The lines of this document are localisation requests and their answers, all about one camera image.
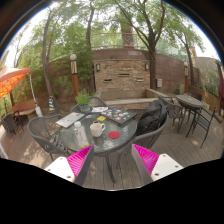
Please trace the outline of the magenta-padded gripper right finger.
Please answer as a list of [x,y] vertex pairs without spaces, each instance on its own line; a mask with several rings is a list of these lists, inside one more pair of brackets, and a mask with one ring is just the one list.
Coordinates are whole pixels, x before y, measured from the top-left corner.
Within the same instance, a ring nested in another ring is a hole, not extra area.
[[156,154],[149,149],[133,144],[131,154],[144,184],[152,183],[182,169],[168,154]]

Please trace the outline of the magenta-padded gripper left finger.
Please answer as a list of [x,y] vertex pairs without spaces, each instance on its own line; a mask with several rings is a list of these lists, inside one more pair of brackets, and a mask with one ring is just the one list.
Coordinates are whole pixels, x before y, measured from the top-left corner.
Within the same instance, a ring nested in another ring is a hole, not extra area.
[[93,157],[94,147],[90,145],[69,157],[57,158],[46,168],[46,171],[82,186]]

